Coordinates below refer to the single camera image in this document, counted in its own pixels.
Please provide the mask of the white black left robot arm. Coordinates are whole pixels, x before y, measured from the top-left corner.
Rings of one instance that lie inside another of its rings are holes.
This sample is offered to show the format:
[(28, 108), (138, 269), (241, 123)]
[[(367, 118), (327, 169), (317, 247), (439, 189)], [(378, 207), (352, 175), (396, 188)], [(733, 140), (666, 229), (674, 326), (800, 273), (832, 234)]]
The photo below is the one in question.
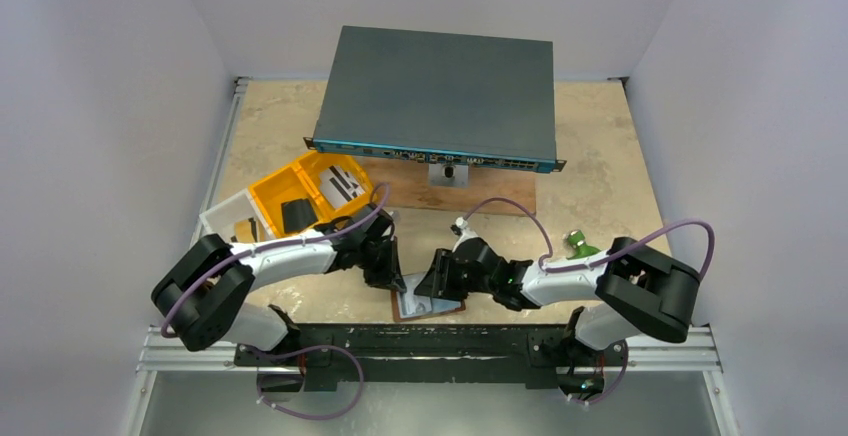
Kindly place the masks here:
[(367, 286), (404, 291), (393, 218), (375, 204), (300, 234), (265, 243), (201, 237), (151, 292), (164, 336), (196, 352), (224, 341), (275, 352), (297, 327), (275, 306), (247, 303), (262, 287), (300, 276), (357, 267)]

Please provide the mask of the brown leather card holder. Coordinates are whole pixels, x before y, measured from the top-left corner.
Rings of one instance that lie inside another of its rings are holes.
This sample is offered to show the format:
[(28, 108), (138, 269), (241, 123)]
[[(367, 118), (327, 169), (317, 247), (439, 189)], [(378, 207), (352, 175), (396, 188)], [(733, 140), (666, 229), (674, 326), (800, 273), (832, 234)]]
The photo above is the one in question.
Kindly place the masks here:
[(466, 310), (465, 302), (415, 295), (414, 289), (424, 277), (423, 272), (404, 275), (406, 290), (391, 291), (392, 318), (395, 323), (429, 319)]

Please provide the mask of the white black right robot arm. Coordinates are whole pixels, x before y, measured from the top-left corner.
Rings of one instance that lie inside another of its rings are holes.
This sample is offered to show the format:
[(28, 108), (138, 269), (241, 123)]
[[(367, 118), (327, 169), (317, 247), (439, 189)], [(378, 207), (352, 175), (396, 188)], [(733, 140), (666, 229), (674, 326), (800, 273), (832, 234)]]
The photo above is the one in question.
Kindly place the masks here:
[(685, 342), (699, 287), (694, 268), (630, 237), (616, 238), (607, 251), (549, 266), (507, 260), (482, 238), (469, 237), (436, 251), (414, 293), (451, 301), (484, 293), (513, 311), (593, 300), (595, 306), (575, 313), (572, 336), (602, 350), (639, 334)]

